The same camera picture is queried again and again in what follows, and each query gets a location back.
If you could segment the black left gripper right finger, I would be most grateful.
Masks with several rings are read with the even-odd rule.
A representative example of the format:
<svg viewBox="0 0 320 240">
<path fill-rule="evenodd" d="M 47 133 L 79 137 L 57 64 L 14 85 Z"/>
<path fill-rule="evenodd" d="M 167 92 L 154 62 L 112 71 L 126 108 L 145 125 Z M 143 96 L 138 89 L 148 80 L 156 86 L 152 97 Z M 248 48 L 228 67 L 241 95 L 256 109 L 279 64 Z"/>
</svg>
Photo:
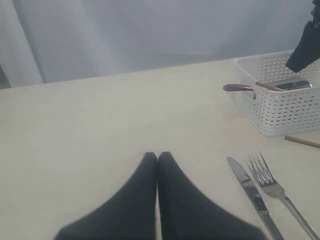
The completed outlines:
<svg viewBox="0 0 320 240">
<path fill-rule="evenodd" d="M 161 235 L 164 240 L 264 240 L 265 234 L 206 197 L 170 152 L 157 163 Z"/>
</svg>

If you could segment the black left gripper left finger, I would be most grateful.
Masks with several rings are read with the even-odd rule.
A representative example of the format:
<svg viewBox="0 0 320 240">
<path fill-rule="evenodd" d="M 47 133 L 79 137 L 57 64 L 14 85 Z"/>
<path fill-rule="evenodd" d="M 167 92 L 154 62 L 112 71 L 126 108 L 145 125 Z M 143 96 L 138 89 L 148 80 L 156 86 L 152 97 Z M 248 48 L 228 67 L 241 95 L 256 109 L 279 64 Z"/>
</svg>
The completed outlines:
<svg viewBox="0 0 320 240">
<path fill-rule="evenodd" d="M 154 240 L 157 157 L 146 152 L 128 181 L 100 207 L 60 229 L 57 240 Z"/>
</svg>

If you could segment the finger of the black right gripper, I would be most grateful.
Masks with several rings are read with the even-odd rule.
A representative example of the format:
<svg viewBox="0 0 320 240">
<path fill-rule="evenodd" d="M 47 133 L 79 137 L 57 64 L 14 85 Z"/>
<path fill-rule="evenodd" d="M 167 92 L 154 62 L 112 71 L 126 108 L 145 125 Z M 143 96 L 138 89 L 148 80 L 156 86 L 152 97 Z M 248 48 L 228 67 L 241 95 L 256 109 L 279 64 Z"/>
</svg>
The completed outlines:
<svg viewBox="0 0 320 240">
<path fill-rule="evenodd" d="M 298 73 L 320 58 L 320 27 L 309 21 L 285 66 Z"/>
</svg>

